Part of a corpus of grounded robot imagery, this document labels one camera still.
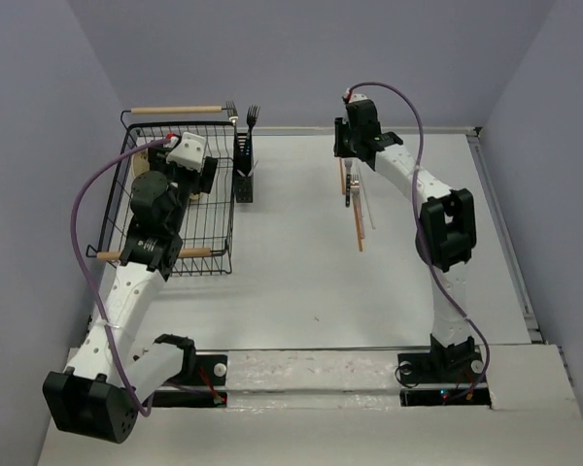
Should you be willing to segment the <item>all silver fork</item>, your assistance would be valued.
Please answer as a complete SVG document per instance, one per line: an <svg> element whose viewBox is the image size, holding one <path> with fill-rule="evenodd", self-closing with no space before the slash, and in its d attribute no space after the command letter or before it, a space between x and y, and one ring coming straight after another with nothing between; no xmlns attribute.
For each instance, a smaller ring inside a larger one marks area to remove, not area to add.
<svg viewBox="0 0 583 466"><path fill-rule="evenodd" d="M224 110L227 113L227 118L228 118L229 122L233 126L236 126L239 115L238 115L235 103L233 101L226 101L225 105L224 105Z"/></svg>

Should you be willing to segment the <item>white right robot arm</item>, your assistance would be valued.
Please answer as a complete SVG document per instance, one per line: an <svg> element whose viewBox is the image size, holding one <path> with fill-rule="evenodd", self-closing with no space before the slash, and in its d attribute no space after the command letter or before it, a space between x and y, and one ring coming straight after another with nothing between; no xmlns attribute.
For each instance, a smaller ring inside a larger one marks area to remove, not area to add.
<svg viewBox="0 0 583 466"><path fill-rule="evenodd" d="M334 122L334 155L355 158L411 202L415 247L429 267L433 323L429 350L404 356L411 383L447 382L479 358L463 300L467 264L477 243L472 193L454 189L421 166L394 132L384 132L372 100L344 99L346 115Z"/></svg>

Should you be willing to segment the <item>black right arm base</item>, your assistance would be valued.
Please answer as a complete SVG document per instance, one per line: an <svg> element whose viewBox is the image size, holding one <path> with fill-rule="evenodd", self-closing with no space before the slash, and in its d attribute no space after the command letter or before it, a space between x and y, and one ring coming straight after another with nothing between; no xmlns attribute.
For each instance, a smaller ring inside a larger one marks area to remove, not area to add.
<svg viewBox="0 0 583 466"><path fill-rule="evenodd" d="M428 351L400 353L394 377L400 385L402 407L491 407L487 379L479 380L484 362L477 350L455 369L433 365Z"/></svg>

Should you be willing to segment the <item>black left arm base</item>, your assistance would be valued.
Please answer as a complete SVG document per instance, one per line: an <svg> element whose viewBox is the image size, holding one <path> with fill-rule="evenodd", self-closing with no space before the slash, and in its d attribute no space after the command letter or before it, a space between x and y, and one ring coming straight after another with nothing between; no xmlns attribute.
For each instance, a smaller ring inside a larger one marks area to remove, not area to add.
<svg viewBox="0 0 583 466"><path fill-rule="evenodd" d="M179 375L154 394L155 408L219 409L227 405L227 355L199 353L189 375Z"/></svg>

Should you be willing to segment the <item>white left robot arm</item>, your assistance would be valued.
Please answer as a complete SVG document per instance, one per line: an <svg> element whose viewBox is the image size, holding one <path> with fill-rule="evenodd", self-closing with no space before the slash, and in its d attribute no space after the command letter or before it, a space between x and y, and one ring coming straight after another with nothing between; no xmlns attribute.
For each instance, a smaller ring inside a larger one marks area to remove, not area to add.
<svg viewBox="0 0 583 466"><path fill-rule="evenodd" d="M132 219L112 289L96 301L99 316L75 356L43 383L58 430L120 444L138 416L147 414L160 387L194 376L196 348L188 337L162 334L144 355L132 360L129 354L179 258L189 198L211 191L217 167L210 156L200 168L158 160L133 181Z"/></svg>

